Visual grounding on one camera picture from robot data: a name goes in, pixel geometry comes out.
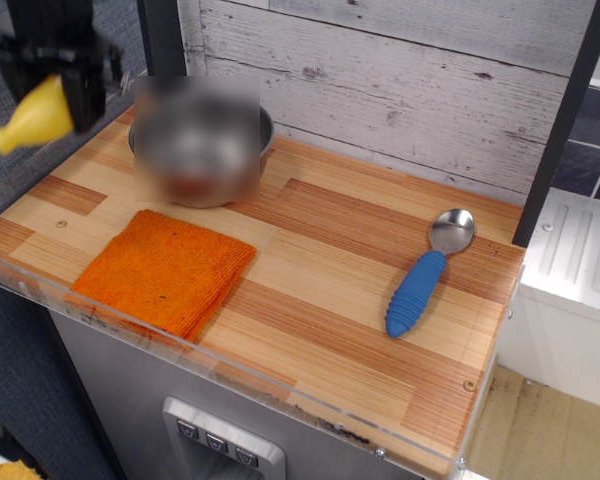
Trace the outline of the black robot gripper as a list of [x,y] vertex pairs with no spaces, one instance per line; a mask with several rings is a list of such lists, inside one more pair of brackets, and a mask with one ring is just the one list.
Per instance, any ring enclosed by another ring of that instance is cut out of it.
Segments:
[[0,11],[0,73],[15,102],[47,75],[61,74],[78,134],[104,115],[104,83],[125,79],[122,49],[95,30],[93,19],[91,1],[8,1]]

